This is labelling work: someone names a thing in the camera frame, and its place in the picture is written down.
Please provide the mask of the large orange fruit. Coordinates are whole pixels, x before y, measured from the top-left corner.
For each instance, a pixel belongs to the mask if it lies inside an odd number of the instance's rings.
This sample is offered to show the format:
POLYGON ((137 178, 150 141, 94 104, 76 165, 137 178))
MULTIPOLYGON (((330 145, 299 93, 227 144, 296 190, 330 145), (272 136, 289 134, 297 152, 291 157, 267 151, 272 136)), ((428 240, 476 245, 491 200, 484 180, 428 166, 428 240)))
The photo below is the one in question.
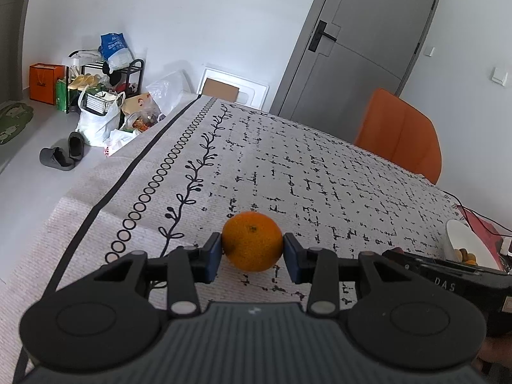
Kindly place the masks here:
POLYGON ((221 242, 230 263, 247 272, 271 269, 284 248, 279 226, 259 212, 242 212, 228 219, 222 229, 221 242))

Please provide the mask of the white ceramic bowl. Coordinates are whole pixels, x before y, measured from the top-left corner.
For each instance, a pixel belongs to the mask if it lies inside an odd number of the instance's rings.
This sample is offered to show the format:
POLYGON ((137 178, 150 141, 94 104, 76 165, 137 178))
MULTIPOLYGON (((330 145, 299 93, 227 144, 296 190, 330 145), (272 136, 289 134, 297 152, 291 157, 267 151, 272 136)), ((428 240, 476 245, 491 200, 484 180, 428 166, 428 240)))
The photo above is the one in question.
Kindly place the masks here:
POLYGON ((490 252, 477 234, 463 222, 450 219, 446 225, 446 242, 444 246, 445 258, 447 260, 461 262, 461 249, 476 258, 476 264, 486 269, 502 270, 501 264, 490 252))

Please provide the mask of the patterned white tablecloth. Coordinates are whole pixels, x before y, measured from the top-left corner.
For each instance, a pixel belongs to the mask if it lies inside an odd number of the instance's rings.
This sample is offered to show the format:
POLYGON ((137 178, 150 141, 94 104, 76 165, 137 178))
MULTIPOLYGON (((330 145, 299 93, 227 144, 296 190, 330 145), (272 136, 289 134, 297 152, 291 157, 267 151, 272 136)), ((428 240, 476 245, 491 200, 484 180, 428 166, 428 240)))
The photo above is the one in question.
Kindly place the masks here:
POLYGON ((129 252, 203 245, 267 215, 302 246, 441 257, 460 212, 421 175, 318 130, 200 97, 138 135, 60 199, 1 293, 1 380, 23 370, 18 325, 45 292, 129 252))

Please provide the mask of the dark grey slipper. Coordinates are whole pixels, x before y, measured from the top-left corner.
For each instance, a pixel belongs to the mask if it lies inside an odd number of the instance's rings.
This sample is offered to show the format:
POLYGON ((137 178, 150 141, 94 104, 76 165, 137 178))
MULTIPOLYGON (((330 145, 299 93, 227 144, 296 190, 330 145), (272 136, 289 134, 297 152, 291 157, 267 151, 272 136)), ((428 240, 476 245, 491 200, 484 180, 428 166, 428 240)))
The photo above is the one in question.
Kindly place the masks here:
POLYGON ((85 139, 79 132, 72 132, 68 136, 68 155, 71 160, 81 161, 84 155, 85 139))
POLYGON ((40 150, 39 161, 42 165, 61 171, 70 171, 75 168, 76 163, 62 148, 43 148, 40 150))

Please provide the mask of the orange chair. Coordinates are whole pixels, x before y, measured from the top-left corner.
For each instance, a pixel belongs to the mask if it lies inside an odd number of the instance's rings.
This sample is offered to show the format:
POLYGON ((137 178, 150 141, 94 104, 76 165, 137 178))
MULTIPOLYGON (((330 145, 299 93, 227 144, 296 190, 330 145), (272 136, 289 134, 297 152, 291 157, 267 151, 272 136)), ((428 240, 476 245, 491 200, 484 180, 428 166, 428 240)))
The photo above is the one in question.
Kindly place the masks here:
POLYGON ((430 119, 383 88, 372 94, 355 145, 435 185, 442 154, 430 119))

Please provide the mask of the white shopping bag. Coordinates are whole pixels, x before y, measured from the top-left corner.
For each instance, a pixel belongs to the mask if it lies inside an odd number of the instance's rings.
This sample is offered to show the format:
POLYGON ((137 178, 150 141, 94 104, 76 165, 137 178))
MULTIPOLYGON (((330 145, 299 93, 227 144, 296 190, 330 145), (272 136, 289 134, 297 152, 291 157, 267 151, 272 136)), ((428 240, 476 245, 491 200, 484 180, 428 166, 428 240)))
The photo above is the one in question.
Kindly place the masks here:
POLYGON ((89 93, 86 86, 78 98, 80 117, 76 131, 88 146, 104 148, 110 133, 120 127, 121 109, 126 94, 100 91, 89 93))

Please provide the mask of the brown paper bag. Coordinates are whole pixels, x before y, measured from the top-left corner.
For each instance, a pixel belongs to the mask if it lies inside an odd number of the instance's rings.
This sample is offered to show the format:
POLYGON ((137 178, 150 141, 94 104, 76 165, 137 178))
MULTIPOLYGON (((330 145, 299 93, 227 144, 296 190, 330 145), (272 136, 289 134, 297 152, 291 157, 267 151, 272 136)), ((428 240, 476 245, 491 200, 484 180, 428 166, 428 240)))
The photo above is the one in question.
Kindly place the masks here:
POLYGON ((146 131, 158 122, 161 110, 149 93, 140 94, 125 100, 122 105, 124 131, 146 131))

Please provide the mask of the green floor mat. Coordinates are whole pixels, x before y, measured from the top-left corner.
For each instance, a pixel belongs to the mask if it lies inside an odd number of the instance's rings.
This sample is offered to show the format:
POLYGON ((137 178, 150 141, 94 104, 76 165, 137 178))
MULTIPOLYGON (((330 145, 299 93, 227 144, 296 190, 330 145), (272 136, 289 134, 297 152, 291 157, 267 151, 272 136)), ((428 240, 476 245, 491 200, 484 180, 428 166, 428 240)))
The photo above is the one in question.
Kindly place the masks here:
POLYGON ((21 133, 34 116, 31 106, 14 102, 1 110, 0 145, 5 145, 21 133))

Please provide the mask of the green box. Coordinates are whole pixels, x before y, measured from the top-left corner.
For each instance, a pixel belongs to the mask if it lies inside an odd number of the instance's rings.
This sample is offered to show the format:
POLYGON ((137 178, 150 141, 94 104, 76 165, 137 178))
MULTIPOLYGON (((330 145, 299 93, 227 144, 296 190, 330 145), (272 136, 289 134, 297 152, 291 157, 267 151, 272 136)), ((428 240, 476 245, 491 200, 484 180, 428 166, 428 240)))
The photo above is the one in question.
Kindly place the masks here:
POLYGON ((64 79, 56 82, 56 109, 68 114, 68 85, 64 79))

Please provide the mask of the black metal shelf rack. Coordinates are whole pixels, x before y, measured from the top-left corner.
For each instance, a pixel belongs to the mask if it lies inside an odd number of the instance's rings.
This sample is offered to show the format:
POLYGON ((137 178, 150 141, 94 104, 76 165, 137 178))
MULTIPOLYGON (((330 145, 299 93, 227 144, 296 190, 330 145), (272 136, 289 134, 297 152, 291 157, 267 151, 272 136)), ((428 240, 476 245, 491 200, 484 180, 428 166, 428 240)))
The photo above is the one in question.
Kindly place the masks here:
POLYGON ((98 50, 76 50, 64 58, 63 64, 66 67, 66 113, 77 110, 77 94, 72 94, 72 81, 81 75, 85 76, 87 72, 98 74, 106 82, 106 86, 119 89, 128 98, 141 94, 145 70, 145 61, 141 58, 135 58, 125 68, 110 71, 108 63, 98 50))

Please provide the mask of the orange paper bag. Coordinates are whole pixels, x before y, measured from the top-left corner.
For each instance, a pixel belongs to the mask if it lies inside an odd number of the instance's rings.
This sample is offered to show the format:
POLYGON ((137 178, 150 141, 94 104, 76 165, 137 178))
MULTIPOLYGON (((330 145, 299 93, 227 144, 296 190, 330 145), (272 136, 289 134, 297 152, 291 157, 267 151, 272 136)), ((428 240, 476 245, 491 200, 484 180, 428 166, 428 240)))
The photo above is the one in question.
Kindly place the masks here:
POLYGON ((64 76, 64 65, 47 63, 30 65, 28 72, 28 96, 30 100, 54 105, 56 103, 56 82, 64 76))

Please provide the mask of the white framed board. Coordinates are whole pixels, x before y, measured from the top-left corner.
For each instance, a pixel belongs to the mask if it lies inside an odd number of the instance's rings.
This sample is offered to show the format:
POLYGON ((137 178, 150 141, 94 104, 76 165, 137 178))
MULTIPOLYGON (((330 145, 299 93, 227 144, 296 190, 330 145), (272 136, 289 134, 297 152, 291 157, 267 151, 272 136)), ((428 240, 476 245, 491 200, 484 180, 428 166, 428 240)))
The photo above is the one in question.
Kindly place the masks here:
POLYGON ((258 110, 263 109, 269 89, 267 85, 212 67, 206 67, 203 72, 197 88, 199 94, 204 93, 207 82, 213 82, 212 86, 218 94, 227 95, 229 100, 258 110))

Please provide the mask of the blue white plastic bag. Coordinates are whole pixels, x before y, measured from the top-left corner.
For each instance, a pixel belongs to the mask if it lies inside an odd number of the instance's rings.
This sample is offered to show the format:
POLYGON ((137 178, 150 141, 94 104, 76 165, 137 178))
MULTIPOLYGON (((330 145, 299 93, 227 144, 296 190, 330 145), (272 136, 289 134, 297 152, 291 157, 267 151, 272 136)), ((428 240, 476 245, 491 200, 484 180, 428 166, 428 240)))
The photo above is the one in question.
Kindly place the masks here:
POLYGON ((101 35, 99 51, 107 62, 110 72, 126 68, 134 61, 134 56, 122 33, 101 35))

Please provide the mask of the grey door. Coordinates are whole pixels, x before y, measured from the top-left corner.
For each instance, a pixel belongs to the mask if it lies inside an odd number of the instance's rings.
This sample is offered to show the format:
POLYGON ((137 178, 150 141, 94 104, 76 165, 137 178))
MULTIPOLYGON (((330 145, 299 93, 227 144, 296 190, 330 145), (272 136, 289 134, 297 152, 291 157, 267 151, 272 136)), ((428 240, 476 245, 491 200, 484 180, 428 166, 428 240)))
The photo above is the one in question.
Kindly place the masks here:
POLYGON ((438 0, 313 0, 270 112, 353 142, 378 88, 399 95, 438 0), (318 21, 337 38, 308 50, 318 21))

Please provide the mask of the white wall switch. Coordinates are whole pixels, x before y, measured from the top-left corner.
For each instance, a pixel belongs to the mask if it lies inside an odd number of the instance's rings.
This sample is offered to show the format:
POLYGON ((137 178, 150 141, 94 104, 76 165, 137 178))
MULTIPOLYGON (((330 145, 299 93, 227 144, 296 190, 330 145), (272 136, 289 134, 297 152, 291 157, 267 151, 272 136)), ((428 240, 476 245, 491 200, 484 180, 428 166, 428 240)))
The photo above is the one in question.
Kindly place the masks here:
POLYGON ((504 68, 494 67, 491 74, 491 81, 505 87, 507 85, 508 72, 504 68))

